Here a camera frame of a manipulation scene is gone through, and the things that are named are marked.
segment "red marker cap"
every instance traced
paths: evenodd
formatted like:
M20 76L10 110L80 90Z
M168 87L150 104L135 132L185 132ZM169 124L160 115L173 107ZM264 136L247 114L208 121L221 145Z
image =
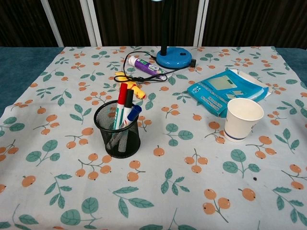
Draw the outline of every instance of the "red marker cap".
M120 90L119 90L119 96L118 96L118 104L125 104L127 87L128 85L126 83L121 83Z

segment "dark curtain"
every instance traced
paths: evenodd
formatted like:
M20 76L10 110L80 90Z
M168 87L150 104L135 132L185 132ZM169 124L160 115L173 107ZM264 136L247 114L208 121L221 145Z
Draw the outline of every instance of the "dark curtain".
M79 0L48 0L64 46L90 46Z
M203 46L307 48L306 0L210 0Z
M40 0L0 1L0 46L58 46Z
M169 46L192 46L198 0L175 0L169 22ZM94 0L104 46L160 46L164 2Z

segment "black cable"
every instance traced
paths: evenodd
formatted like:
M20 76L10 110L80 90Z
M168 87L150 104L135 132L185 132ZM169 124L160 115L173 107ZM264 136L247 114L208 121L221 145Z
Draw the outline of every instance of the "black cable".
M174 69L174 70L169 71L169 72L166 72L166 73L158 73L158 74L152 75L152 76L150 76L150 77L148 77L148 78L130 77L130 76L127 76L127 75L126 75L126 72L125 72L125 65L126 65L126 61L127 61L128 56L129 56L130 54L133 54L133 53L145 53L145 54L150 55L154 60L156 59L155 56L151 55L150 53L148 53L148 52L146 52L146 51L133 51L133 52L128 53L128 54L126 55L126 58L125 58L125 60L124 60L124 65L123 65L123 72L124 72L124 75L117 75L117 76L115 76L115 77L114 77L114 81L116 81L116 82L128 82L128 81L134 81L134 82L161 81L161 82L163 82L163 81L166 81L166 80L167 80L167 74L173 73L173 72L175 72L175 71L177 71L177 70L180 70L180 69L184 69L184 68L186 68L186 67L189 67L189 65L187 65L187 66L184 66L184 67L181 67L181 68L178 68L178 69ZM165 80L162 80L162 79L157 78L157 77L159 77L159 76L166 76L166 79L165 79ZM117 80L118 77L126 77L127 80Z

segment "floral tablecloth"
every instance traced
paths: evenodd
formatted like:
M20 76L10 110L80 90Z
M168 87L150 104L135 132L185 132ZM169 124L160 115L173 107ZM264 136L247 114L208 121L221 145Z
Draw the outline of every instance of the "floral tablecloth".
M0 119L0 229L306 229L306 85L274 47L187 49L195 68L139 85L141 147L126 159L107 155L94 112L118 97L128 52L159 48L58 54ZM273 88L241 143L186 91L226 68Z

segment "blue carpet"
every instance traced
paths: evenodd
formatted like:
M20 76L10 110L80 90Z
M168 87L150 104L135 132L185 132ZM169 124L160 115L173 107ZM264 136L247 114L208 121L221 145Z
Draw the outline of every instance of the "blue carpet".
M298 48L276 48L300 80L307 85L307 50Z
M0 116L62 51L62 47L0 47Z
M61 52L62 47L0 47L0 116ZM276 48L307 85L307 51Z

